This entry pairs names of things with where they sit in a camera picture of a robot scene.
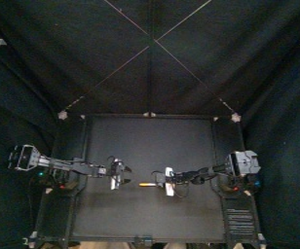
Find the cable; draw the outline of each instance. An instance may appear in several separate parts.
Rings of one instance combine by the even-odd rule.
[[[191,69],[185,66],[185,64],[179,60],[179,58],[170,53],[170,51],[166,49],[166,47],[158,42],[158,40],[154,40],[156,43],[160,45],[160,47],[165,50],[165,52],[172,56],[172,58],[176,60],[176,62],[185,68],[185,70],[189,72],[189,74],[193,76],[193,78],[199,81],[199,83],[201,83],[203,85],[205,85],[205,87],[208,88],[209,93],[220,100],[220,102],[223,103],[223,105],[229,109],[229,111],[232,113],[236,113],[236,111],[233,110],[233,108],[231,108],[231,106],[228,105],[228,103],[223,100],[223,98],[211,90],[208,84],[201,81],[201,79],[196,76],[196,74],[191,71]]]
[[[172,31],[192,17],[192,16],[195,16],[195,14],[197,14],[199,13],[199,11],[201,11],[201,9],[205,7],[205,6],[208,6],[208,4],[212,2],[213,0],[209,0],[207,3],[204,3],[203,5],[201,5],[201,7],[191,14],[191,15],[188,15],[188,17],[183,20],[183,21],[180,21],[179,23],[177,23],[177,25],[157,39],[157,41],[160,41],[162,38],[165,38],[165,36],[169,34],[169,33],[172,33]]]
[[[188,197],[188,195],[189,195],[189,183],[185,183],[185,184],[183,184],[183,185],[185,185],[187,187],[187,193],[185,193],[185,195],[184,196],[181,196],[179,193],[177,193],[177,191],[176,191],[176,184],[175,183],[172,183],[172,186],[173,186],[173,190],[175,190],[175,193],[176,193],[176,195],[180,197],[180,198],[187,198]]]
[[[124,64],[114,70],[114,72],[98,83],[94,87],[65,108],[64,111],[69,110],[76,104],[89,95],[93,91],[134,61],[134,59],[149,49],[146,46]]]

